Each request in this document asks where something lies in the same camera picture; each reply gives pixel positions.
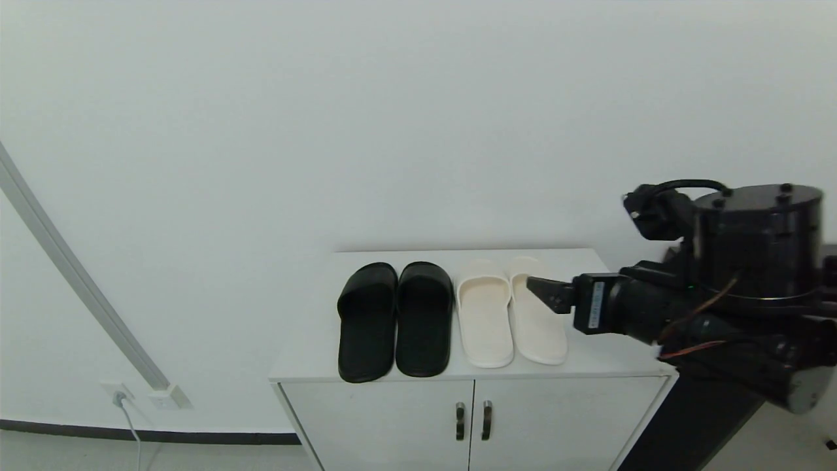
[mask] label sticker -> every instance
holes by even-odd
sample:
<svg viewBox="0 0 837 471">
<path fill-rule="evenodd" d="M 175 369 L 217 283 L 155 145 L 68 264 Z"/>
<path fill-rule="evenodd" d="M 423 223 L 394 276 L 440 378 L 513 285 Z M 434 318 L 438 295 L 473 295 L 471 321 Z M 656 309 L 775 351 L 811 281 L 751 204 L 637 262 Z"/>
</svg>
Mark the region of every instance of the label sticker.
<svg viewBox="0 0 837 471">
<path fill-rule="evenodd" d="M 602 315 L 602 301 L 604 300 L 604 282 L 593 283 L 593 299 L 590 300 L 590 321 L 588 329 L 598 329 L 598 320 Z"/>
</svg>

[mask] cabinet door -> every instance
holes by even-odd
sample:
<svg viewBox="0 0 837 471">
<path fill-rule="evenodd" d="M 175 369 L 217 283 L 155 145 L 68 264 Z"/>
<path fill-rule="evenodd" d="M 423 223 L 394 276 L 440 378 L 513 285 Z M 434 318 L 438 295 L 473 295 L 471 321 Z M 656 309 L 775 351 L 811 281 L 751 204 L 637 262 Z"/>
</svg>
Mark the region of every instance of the cabinet door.
<svg viewBox="0 0 837 471">
<path fill-rule="evenodd" d="M 608 471 L 662 377 L 478 380 L 470 471 Z M 483 440 L 484 402 L 491 402 Z"/>
<path fill-rule="evenodd" d="M 467 471 L 474 381 L 283 384 L 325 471 Z M 457 403 L 464 406 L 457 440 Z"/>
</svg>

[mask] cabinet top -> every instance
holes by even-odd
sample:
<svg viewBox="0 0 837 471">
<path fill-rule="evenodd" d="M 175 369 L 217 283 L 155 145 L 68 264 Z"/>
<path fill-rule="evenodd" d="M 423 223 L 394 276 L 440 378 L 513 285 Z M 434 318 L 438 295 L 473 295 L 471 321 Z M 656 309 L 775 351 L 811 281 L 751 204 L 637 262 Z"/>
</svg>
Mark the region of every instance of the cabinet top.
<svg viewBox="0 0 837 471">
<path fill-rule="evenodd" d="M 548 249 L 511 251 L 385 251 L 344 252 L 332 254 L 321 261 L 321 277 L 312 284 L 304 298 L 302 310 L 289 323 L 283 334 L 280 356 L 270 371 L 271 382 L 342 381 L 337 374 L 337 346 L 340 341 L 340 318 L 337 298 L 346 280 L 360 267 L 374 261 L 385 261 L 398 273 L 411 261 L 431 261 L 443 267 L 454 285 L 459 270 L 476 258 L 487 258 L 507 267 L 515 256 L 534 256 L 543 261 L 550 275 L 569 281 L 580 273 L 607 272 L 608 269 L 593 249 Z M 671 366 L 655 360 L 648 345 L 624 335 L 587 336 L 573 328 L 572 314 L 565 315 L 568 353 L 563 365 L 534 363 L 515 350 L 515 359 L 502 368 L 484 369 L 473 366 L 465 358 L 460 337 L 459 318 L 454 311 L 450 339 L 450 361 L 441 375 L 432 378 L 406 376 L 398 367 L 378 381 L 394 380 L 476 380 L 502 378 L 558 378 L 674 375 Z"/>
</svg>

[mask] white cabinet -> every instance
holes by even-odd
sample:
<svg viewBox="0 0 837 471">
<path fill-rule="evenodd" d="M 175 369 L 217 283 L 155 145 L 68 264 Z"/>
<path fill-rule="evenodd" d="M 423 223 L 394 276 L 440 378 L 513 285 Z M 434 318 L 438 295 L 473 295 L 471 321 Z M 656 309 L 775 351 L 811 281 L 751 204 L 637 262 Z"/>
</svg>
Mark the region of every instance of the white cabinet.
<svg viewBox="0 0 837 471">
<path fill-rule="evenodd" d="M 478 380 L 470 470 L 607 471 L 664 383 L 663 377 Z"/>
<path fill-rule="evenodd" d="M 475 258 L 501 266 L 530 255 L 557 279 L 606 272 L 589 249 L 544 251 L 424 251 L 335 254 L 316 290 L 281 340 L 270 382 L 318 469 L 324 471 L 612 471 L 674 385 L 676 371 L 650 347 L 622 335 L 585 336 L 565 317 L 569 353 L 563 365 L 521 355 L 503 368 L 468 363 L 454 314 L 450 361 L 441 375 L 411 378 L 394 366 L 359 385 L 337 374 L 340 320 L 335 301 L 356 269 L 387 261 L 400 270 L 431 261 L 456 280 Z M 483 440 L 486 401 L 490 434 Z M 457 437 L 461 404 L 461 437 Z"/>
<path fill-rule="evenodd" d="M 282 386 L 324 469 L 468 468 L 473 381 Z M 456 405 L 464 433 L 456 437 Z"/>
</svg>

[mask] slipper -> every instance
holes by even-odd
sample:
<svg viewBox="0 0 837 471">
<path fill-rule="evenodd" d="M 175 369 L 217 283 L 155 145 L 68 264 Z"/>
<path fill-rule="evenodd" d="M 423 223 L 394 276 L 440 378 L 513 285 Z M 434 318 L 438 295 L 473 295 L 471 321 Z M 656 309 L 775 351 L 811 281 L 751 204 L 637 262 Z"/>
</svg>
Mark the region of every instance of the slipper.
<svg viewBox="0 0 837 471">
<path fill-rule="evenodd" d="M 456 288 L 465 356 L 480 368 L 500 368 L 514 359 L 508 304 L 511 285 L 493 261 L 474 260 Z"/>
<path fill-rule="evenodd" d="M 383 262 L 366 265 L 346 282 L 337 300 L 337 371 L 344 381 L 376 380 L 393 367 L 397 285 L 395 270 Z"/>
<path fill-rule="evenodd" d="M 453 310 L 454 287 L 441 267 L 415 261 L 404 268 L 396 297 L 395 346 L 395 364 L 402 373 L 423 378 L 444 371 Z"/>
<path fill-rule="evenodd" d="M 547 266 L 530 256 L 509 264 L 511 274 L 511 326 L 517 351 L 544 365 L 560 365 L 567 358 L 564 316 L 555 314 L 526 288 L 526 278 L 549 277 Z"/>
</svg>

